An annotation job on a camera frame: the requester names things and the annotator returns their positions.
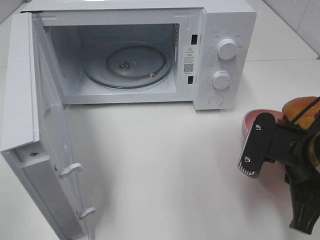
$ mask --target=power level knob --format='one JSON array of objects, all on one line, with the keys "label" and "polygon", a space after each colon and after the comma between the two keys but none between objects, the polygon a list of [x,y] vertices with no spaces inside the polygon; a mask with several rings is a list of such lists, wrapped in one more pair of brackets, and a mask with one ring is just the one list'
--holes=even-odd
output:
[{"label": "power level knob", "polygon": [[216,89],[225,89],[230,85],[231,77],[226,71],[217,71],[212,76],[212,84]]},{"label": "power level knob", "polygon": [[222,39],[216,46],[218,55],[223,60],[232,59],[237,53],[237,44],[231,38]]}]

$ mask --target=qr code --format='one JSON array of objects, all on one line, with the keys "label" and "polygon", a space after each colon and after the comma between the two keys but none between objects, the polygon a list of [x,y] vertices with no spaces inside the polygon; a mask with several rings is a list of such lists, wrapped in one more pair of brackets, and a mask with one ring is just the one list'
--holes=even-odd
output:
[{"label": "qr code", "polygon": [[185,64],[184,65],[184,73],[192,73],[194,71],[194,65],[193,64]]}]

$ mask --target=white microwave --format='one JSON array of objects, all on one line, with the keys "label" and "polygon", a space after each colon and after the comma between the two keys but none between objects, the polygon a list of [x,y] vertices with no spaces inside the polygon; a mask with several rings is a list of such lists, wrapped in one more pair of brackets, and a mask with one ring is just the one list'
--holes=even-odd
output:
[{"label": "white microwave", "polygon": [[65,106],[234,105],[245,0],[33,0],[12,18],[1,153],[61,240],[90,239]]}]

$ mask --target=microwave door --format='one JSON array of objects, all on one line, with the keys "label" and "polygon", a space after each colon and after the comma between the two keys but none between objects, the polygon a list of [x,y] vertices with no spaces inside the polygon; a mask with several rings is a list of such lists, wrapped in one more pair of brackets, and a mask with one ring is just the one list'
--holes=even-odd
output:
[{"label": "microwave door", "polygon": [[47,31],[37,15],[12,18],[1,154],[61,240],[89,240],[95,208],[83,203]]}]

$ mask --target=sticker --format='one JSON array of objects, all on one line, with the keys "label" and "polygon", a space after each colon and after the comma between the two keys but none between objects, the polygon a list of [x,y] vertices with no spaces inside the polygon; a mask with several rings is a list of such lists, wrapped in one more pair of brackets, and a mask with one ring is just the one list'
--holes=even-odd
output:
[{"label": "sticker", "polygon": [[183,46],[182,74],[192,75],[196,70],[199,47],[196,45]]}]

